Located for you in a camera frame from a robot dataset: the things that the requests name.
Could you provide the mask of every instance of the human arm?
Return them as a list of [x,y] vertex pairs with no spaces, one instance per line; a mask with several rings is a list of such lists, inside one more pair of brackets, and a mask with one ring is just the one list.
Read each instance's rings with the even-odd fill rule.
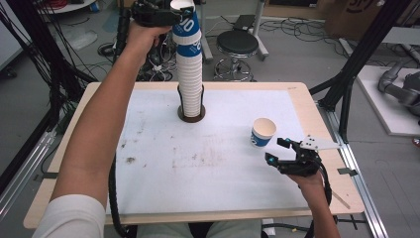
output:
[[303,197],[308,202],[314,220],[315,237],[340,237],[327,198],[325,197],[321,173],[318,172],[314,176],[307,178],[300,176],[289,177],[299,185]]
[[140,67],[170,28],[130,26],[126,47],[87,103],[66,147],[51,200],[84,194],[107,203],[108,175]]

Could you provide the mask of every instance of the stool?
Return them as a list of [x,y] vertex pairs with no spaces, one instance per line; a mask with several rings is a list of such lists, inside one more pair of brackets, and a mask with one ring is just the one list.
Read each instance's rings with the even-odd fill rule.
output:
[[217,49],[230,57],[221,59],[214,67],[214,78],[223,78],[230,81],[254,81],[251,67],[240,58],[249,58],[257,53],[259,41],[256,37],[245,31],[229,31],[217,37]]

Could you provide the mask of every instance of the pants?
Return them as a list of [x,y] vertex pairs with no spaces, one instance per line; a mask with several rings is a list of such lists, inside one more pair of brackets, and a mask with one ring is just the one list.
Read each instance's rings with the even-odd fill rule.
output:
[[[238,220],[214,222],[207,238],[261,238],[262,221]],[[141,225],[138,238],[193,238],[188,223]]]

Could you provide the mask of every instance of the blue label on cup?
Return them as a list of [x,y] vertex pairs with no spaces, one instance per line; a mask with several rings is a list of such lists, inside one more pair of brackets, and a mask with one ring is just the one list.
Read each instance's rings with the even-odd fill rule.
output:
[[192,45],[178,45],[176,48],[176,52],[186,58],[196,57],[201,53],[201,43],[200,41],[198,41]]
[[190,37],[200,30],[197,14],[193,13],[192,19],[186,18],[181,23],[172,27],[172,32],[179,37]]
[[266,146],[266,144],[268,144],[270,139],[271,138],[268,138],[268,139],[260,138],[254,133],[254,131],[251,132],[251,143],[253,143],[255,146],[264,147]]

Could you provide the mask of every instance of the white board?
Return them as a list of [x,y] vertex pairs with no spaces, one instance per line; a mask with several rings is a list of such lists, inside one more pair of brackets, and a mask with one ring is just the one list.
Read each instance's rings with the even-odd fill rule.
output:
[[[275,138],[304,138],[288,92],[206,90],[203,101],[204,119],[185,123],[176,91],[133,92],[117,151],[120,213],[306,208],[297,185],[264,159],[270,151],[294,160]],[[264,149],[250,141],[258,117],[277,126]]]
[[[420,136],[417,124],[420,118],[411,114],[395,97],[377,90],[379,79],[387,70],[389,67],[366,65],[359,73],[358,81],[389,135]],[[393,84],[402,87],[405,76],[417,71],[419,69],[403,68]]]

